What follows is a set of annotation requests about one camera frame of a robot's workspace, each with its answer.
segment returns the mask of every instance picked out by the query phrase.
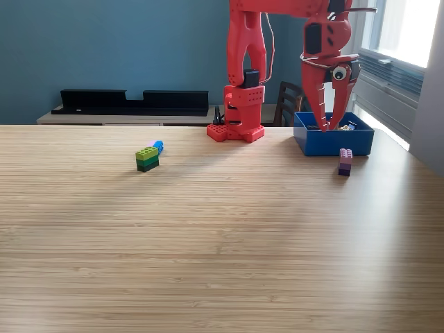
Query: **googly eye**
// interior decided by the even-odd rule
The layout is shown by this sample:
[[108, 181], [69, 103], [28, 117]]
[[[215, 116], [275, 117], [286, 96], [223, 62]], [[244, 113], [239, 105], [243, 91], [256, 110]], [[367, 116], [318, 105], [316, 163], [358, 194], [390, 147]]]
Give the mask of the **googly eye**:
[[347, 69], [345, 69], [344, 67], [336, 67], [333, 70], [333, 77], [335, 78], [335, 80], [343, 80], [345, 77], [347, 76]]

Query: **blue plastic bin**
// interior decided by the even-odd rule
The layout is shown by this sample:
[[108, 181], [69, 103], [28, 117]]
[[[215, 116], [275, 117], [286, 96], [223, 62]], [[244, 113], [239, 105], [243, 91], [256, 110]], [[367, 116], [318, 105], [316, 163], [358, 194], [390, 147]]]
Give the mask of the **blue plastic bin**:
[[[332, 113], [326, 113], [327, 119]], [[299, 112], [294, 117], [294, 137], [306, 156], [339, 156], [339, 149], [353, 151], [354, 156], [370, 155], [375, 130], [351, 112], [347, 112], [339, 127], [349, 121], [357, 124], [356, 130], [308, 130], [307, 126], [316, 125], [313, 113]]]

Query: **stacked lego bricks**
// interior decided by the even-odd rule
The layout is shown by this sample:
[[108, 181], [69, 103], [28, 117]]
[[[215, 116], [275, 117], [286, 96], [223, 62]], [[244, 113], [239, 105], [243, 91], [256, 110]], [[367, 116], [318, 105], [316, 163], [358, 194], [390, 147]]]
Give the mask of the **stacked lego bricks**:
[[339, 175], [350, 177], [352, 170], [353, 153], [350, 149], [341, 149], [339, 151]]
[[148, 172], [159, 166], [159, 155], [164, 150], [162, 141], [152, 141], [148, 148], [142, 149], [136, 153], [137, 170]]

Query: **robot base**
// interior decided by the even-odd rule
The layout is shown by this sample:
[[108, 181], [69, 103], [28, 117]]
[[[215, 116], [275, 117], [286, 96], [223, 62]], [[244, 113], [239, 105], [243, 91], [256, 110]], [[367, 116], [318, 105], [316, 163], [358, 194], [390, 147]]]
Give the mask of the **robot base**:
[[240, 135], [234, 130], [229, 130], [226, 125], [207, 126], [207, 135], [214, 141], [224, 142], [225, 140], [244, 140], [245, 142], [254, 142], [265, 135], [265, 128], [260, 126], [249, 133]]

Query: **black shelf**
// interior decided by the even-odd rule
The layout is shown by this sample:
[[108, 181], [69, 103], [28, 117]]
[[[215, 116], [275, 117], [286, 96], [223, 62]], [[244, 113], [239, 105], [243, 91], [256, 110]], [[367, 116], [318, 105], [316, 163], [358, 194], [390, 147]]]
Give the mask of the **black shelf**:
[[92, 114], [129, 116], [192, 116], [208, 114], [208, 92], [146, 90], [143, 100], [126, 99], [126, 90], [65, 89], [63, 107], [51, 114]]

